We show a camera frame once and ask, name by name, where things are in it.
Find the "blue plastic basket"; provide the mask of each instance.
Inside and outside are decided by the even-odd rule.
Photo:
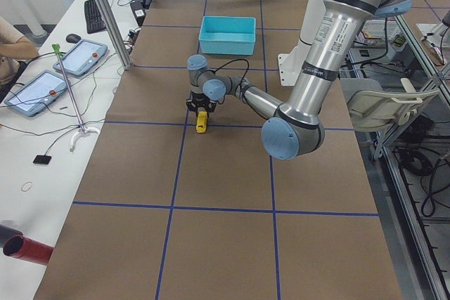
[[[202,53],[251,56],[255,31],[255,18],[205,16],[198,38]]]

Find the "person's arm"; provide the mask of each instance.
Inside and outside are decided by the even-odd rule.
[[[38,55],[37,48],[27,37],[21,37],[14,44],[0,44],[0,56],[28,60],[36,58]]]

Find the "yellow object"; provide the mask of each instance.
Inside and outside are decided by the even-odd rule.
[[[207,120],[208,120],[207,112],[198,112],[197,125],[195,126],[195,129],[197,130],[198,133],[206,133]]]

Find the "tablet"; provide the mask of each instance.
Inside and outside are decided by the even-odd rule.
[[[108,47],[99,42],[81,39],[62,57],[64,70],[67,74],[80,77],[86,74],[105,54]],[[61,72],[59,63],[53,65]]]
[[[45,109],[67,89],[64,78],[49,70],[44,70],[32,81],[24,85],[17,93],[13,93],[5,101],[5,105],[15,111],[31,117]]]

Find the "green clip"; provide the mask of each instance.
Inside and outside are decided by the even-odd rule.
[[[53,44],[51,45],[53,47],[53,50],[55,51],[55,54],[58,54],[59,56],[63,56],[63,54],[59,50],[59,44]]]

